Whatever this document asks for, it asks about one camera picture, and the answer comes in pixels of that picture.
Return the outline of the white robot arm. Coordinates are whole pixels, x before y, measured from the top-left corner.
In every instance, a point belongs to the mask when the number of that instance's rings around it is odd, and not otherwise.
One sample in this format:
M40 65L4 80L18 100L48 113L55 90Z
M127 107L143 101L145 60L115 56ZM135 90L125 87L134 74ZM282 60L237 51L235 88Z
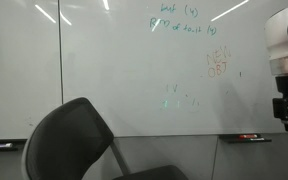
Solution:
M288 7L266 21L264 32L271 74L275 77L277 91L282 94L272 100L273 114L288 132Z

